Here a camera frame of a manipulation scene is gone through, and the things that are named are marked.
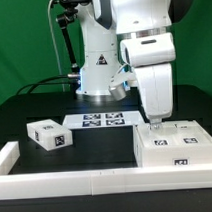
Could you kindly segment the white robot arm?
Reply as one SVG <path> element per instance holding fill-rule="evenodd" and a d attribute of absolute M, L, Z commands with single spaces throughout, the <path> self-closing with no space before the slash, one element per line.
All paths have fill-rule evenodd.
<path fill-rule="evenodd" d="M 176 48 L 170 26 L 183 19 L 193 0 L 78 0 L 85 63 L 81 91 L 92 97 L 126 96 L 135 82 L 153 128 L 171 116 L 171 62 Z"/>

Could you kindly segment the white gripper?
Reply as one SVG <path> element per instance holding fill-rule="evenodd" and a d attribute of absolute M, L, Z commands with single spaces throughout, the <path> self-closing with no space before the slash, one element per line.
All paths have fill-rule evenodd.
<path fill-rule="evenodd" d="M 124 39 L 120 49 L 123 61 L 135 72 L 150 129 L 161 129 L 162 119 L 171 116 L 173 107 L 170 62 L 175 60 L 176 50 L 172 34 Z"/>

